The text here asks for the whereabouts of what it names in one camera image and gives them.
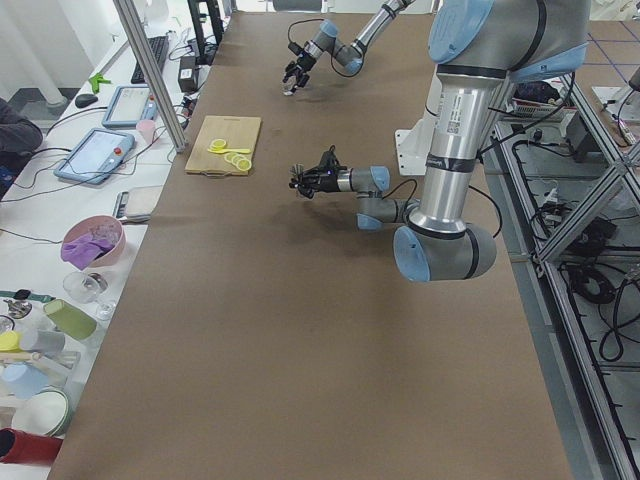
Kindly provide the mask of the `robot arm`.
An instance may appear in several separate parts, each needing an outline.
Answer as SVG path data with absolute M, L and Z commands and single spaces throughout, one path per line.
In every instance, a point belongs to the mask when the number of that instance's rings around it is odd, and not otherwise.
M 285 96 L 293 95 L 306 86 L 310 72 L 324 55 L 330 57 L 333 71 L 343 78 L 357 76 L 365 64 L 369 47 L 413 1 L 385 1 L 350 43 L 339 39 L 338 26 L 329 19 L 318 19 L 320 25 L 314 36 L 303 45 L 291 38 L 293 26 L 313 22 L 313 19 L 293 22 L 287 30 L 288 49 L 295 56 L 284 69 L 282 91 Z
M 311 169 L 294 167 L 290 187 L 304 197 L 353 191 L 358 224 L 397 229 L 395 262 L 416 282 L 463 280 L 487 272 L 496 245 L 462 211 L 491 97 L 504 80 L 522 83 L 577 70 L 585 60 L 587 1 L 447 1 L 433 21 L 428 53 L 441 84 L 420 200 L 385 197 L 383 167 L 349 168 L 326 151 Z

